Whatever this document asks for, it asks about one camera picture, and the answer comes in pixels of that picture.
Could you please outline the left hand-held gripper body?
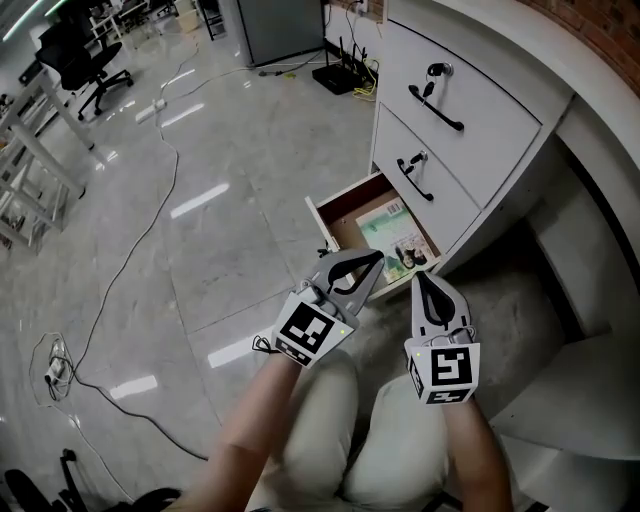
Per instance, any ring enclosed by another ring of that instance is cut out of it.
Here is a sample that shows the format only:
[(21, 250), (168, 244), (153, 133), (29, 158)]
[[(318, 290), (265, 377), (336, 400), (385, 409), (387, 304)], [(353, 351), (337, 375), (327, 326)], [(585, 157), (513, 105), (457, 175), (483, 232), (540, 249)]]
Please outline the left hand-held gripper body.
[(271, 348), (311, 368), (357, 330), (359, 311), (355, 285), (324, 289), (303, 280), (300, 289), (289, 294), (274, 323)]

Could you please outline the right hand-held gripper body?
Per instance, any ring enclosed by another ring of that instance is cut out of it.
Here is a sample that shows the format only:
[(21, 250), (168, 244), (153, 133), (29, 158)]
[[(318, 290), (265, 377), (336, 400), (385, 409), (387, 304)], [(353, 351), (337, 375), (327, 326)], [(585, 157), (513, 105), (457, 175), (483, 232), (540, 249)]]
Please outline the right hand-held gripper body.
[(405, 342), (407, 370), (421, 403), (451, 405), (471, 398), (480, 371), (480, 344), (474, 336), (474, 328), (466, 326)]

